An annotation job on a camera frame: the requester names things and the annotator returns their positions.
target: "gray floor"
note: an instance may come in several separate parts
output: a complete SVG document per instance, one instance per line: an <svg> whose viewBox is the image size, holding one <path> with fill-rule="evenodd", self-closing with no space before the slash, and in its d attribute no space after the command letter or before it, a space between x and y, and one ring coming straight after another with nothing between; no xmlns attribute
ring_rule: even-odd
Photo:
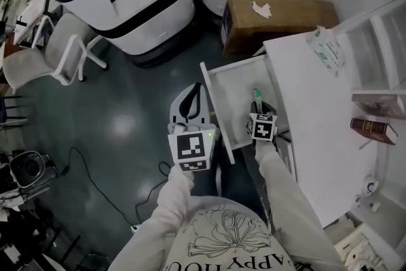
<svg viewBox="0 0 406 271"><path fill-rule="evenodd" d="M218 36L207 33L193 47L152 69L139 69L107 42L95 50L110 70L87 61L86 82L64 87L52 77L37 79L18 95L27 96L30 124L22 129L26 149L49 154L59 169L76 146L98 186L132 223L134 205L164 177L159 161L172 164L167 124L172 101L187 86L204 84L199 63L208 69L225 64ZM52 183L42 204L63 225L67 237L81 235L80 249L114 258L131 238L129 225L88 180L75 155L70 172ZM140 208L142 218L156 206L158 191Z"/></svg>

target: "person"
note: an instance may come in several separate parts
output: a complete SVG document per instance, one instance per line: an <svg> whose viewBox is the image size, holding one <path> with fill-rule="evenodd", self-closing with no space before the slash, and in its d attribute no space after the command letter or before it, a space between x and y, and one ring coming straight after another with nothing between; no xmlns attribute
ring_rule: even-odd
<svg viewBox="0 0 406 271"><path fill-rule="evenodd" d="M225 150L215 149L208 171L172 167L158 207L109 271L346 270L273 144L257 142L255 158L280 229L275 235L241 151L233 153L231 165Z"/></svg>

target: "brown cardboard box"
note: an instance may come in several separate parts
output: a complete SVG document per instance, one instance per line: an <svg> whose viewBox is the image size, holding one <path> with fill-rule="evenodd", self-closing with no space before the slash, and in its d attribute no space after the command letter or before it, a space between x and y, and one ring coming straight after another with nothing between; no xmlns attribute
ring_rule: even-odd
<svg viewBox="0 0 406 271"><path fill-rule="evenodd" d="M270 5L270 18L253 8ZM318 25L330 29L338 24L334 5L317 0L228 0L221 24L221 42L226 55L253 55L263 41L310 32Z"/></svg>

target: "open drawer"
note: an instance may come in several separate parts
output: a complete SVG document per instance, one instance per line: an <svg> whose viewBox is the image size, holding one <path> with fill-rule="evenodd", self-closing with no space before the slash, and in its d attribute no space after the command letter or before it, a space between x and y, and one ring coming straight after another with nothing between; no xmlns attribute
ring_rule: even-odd
<svg viewBox="0 0 406 271"><path fill-rule="evenodd" d="M200 66L232 164L235 164L232 150L252 143L246 124L253 88L260 89L263 101L277 110L278 132L289 131L284 104L277 83L273 81L268 56L256 56L213 70L207 70L204 63ZM284 140L278 141L277 145L283 147L278 151L285 153L281 157L289 170L295 171L292 145Z"/></svg>

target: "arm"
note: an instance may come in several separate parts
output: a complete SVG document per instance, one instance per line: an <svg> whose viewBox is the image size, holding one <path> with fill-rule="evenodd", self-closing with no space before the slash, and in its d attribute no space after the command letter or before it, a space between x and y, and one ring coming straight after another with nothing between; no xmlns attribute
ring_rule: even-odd
<svg viewBox="0 0 406 271"><path fill-rule="evenodd" d="M273 222L276 228L282 229L281 244L291 258L295 262L311 264L314 271L346 270L275 147L257 142L255 158L268 188Z"/></svg>
<svg viewBox="0 0 406 271"><path fill-rule="evenodd" d="M166 243L174 239L185 218L193 174L174 166L158 196L158 207L142 223L115 258L108 271L159 271L165 262Z"/></svg>

